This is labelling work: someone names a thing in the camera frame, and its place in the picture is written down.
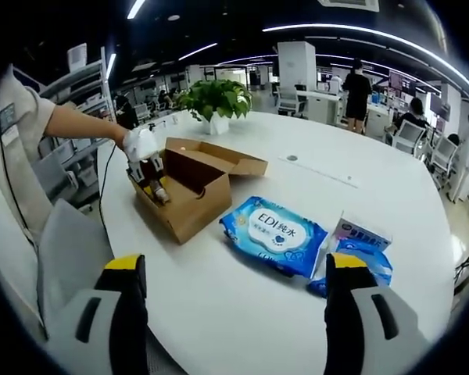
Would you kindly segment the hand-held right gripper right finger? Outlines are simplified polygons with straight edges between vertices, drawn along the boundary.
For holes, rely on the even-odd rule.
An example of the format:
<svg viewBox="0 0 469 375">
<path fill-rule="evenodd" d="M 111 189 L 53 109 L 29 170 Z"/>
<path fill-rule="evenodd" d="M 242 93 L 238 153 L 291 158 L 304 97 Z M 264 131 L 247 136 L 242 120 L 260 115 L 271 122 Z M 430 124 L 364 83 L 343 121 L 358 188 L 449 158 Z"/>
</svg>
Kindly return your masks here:
<svg viewBox="0 0 469 375">
<path fill-rule="evenodd" d="M 326 284 L 326 374 L 405 374 L 426 354 L 415 311 L 363 260 L 328 254 Z"/>
</svg>

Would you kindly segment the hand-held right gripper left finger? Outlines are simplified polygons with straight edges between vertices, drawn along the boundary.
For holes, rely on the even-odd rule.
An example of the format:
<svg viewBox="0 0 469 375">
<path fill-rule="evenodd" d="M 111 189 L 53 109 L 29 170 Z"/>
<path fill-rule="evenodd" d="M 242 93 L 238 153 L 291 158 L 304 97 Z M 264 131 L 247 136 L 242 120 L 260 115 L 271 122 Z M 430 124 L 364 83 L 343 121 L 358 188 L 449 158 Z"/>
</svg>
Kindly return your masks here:
<svg viewBox="0 0 469 375">
<path fill-rule="evenodd" d="M 52 322 L 48 353 L 68 374 L 147 374 L 145 257 L 108 262 Z"/>
</svg>

